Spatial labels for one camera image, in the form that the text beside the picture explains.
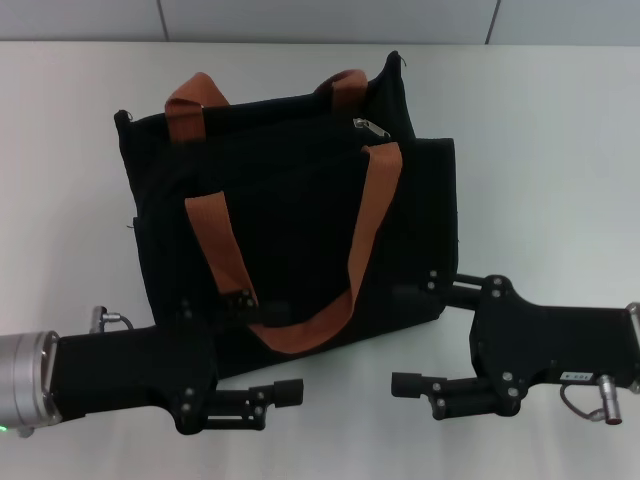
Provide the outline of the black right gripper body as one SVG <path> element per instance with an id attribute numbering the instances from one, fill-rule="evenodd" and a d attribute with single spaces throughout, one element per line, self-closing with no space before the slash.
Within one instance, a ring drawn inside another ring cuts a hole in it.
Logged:
<path id="1" fill-rule="evenodd" d="M 539 384 L 639 386 L 639 318 L 629 308 L 543 306 L 504 276 L 482 278 L 470 333 L 472 365 L 513 416 Z"/>

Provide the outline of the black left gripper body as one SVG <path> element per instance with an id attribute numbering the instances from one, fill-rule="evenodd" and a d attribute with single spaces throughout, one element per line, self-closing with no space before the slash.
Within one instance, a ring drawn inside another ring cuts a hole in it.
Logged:
<path id="1" fill-rule="evenodd" d="M 61 420 L 158 407 L 181 434 L 207 428 L 205 400 L 217 383 L 208 322 L 189 310 L 162 325 L 61 337 L 50 390 Z"/>

